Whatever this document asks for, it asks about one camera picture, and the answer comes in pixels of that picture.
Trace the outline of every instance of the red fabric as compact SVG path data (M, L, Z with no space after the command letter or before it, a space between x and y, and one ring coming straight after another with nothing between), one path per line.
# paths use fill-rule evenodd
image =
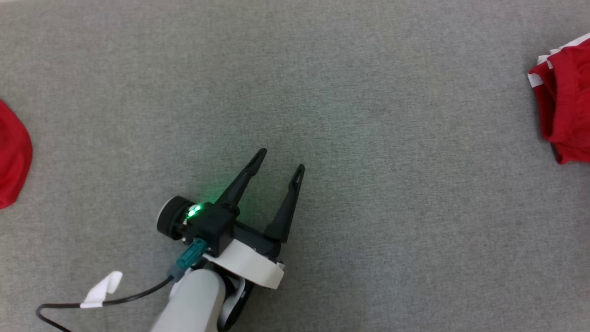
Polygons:
M564 47L529 73L543 84L534 87L541 132L557 150L557 162L590 162L590 40Z
M17 200L32 155L31 138L25 126L0 100L0 209Z

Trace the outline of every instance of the teal connector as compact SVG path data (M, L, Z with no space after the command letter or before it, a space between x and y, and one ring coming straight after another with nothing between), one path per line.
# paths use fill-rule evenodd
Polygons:
M168 275L174 282L178 282L185 271L197 263L205 252L207 252L207 243L203 239L196 238L176 260L176 264L168 270Z

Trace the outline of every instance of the gray fabric surface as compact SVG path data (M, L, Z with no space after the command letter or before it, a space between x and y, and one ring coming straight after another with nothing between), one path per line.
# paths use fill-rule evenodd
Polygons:
M213 199L269 150L241 218L306 165L277 291L233 331L587 331L590 167L558 165L525 73L590 31L586 0L0 4L0 98L34 160L0 211L0 330L46 301L158 283L171 196ZM168 292L48 311L146 331Z

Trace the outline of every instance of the red garment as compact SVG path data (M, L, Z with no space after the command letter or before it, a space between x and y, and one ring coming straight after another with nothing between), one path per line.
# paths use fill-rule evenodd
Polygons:
M529 72L542 81L531 81L541 132L555 145L558 163L590 162L590 39L555 51Z
M25 126L0 100L0 209L17 200L32 156L31 138Z

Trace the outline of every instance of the black cable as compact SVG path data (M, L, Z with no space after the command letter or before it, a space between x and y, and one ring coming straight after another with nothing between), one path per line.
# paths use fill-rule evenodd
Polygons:
M166 280L164 280L161 283L157 284L156 286L148 289L147 291L143 291L141 293L131 295L130 297L124 297L124 298L119 298L116 300L105 301L105 302L103 302L103 307L106 307L108 305L117 305L117 304L121 304L121 303L131 302L131 301L135 301L139 298L148 296L151 293L166 286L168 283L170 283L170 281L172 281L172 279L173 279L173 277L169 276L168 278L166 278ZM43 303L39 307L37 307L37 310L35 311L35 315L37 315L37 318L44 321L45 323L63 331L63 332L72 332L71 330L68 330L67 328L57 324L53 320L50 320L49 318L43 316L41 314L41 310L43 310L45 308L49 308L49 309L75 309L75 308L80 308L80 303Z

